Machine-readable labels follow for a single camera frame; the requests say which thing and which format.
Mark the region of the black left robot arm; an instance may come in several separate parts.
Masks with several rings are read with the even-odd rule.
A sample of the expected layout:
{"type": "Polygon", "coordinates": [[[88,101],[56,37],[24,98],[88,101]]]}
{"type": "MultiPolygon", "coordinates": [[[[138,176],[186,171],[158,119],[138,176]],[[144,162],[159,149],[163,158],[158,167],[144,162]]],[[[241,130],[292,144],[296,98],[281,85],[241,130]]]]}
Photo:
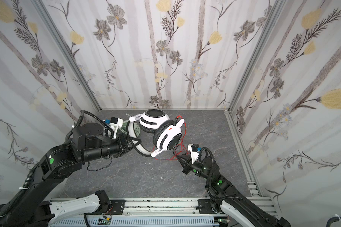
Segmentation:
{"type": "Polygon", "coordinates": [[[0,205],[0,227],[48,227],[55,217],[44,199],[73,172],[89,161],[120,157],[141,140],[121,133],[104,134],[109,125],[81,110],[62,145],[51,148],[29,171],[23,186],[7,204],[0,205]]]}

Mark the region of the green white headphones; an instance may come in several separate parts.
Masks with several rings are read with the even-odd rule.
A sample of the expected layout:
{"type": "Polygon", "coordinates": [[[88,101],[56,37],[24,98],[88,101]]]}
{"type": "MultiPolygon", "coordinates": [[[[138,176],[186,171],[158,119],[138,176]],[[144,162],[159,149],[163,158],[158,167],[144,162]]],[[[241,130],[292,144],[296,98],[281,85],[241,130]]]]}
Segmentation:
{"type": "Polygon", "coordinates": [[[124,120],[120,128],[120,132],[123,132],[126,134],[131,132],[131,137],[139,137],[141,134],[140,125],[138,123],[131,123],[131,125],[129,126],[128,124],[129,124],[129,121],[124,120]]]}

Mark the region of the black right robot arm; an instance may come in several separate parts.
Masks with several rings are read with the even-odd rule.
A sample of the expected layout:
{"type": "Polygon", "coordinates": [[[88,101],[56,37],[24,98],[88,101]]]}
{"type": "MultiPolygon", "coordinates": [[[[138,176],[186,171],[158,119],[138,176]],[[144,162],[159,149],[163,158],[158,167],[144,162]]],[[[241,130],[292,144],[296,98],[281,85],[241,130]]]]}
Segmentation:
{"type": "Polygon", "coordinates": [[[206,152],[202,160],[192,161],[191,155],[177,155],[176,159],[183,167],[183,173],[194,173],[206,179],[205,190],[209,195],[211,207],[215,212],[235,219],[242,227],[290,227],[285,218],[268,214],[247,197],[219,172],[219,166],[210,149],[203,147],[200,153],[206,152]]]}

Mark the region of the black white headphones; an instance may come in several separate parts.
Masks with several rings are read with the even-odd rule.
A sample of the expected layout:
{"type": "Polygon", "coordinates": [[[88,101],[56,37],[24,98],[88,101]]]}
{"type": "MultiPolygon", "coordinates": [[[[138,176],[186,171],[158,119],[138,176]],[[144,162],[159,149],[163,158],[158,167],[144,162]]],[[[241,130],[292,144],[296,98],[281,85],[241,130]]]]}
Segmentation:
{"type": "Polygon", "coordinates": [[[153,135],[155,151],[147,150],[142,144],[135,150],[145,157],[156,157],[164,151],[170,151],[178,145],[182,139],[182,127],[185,119],[177,117],[175,120],[161,109],[148,109],[142,114],[129,117],[129,126],[138,121],[140,129],[153,135]]]}

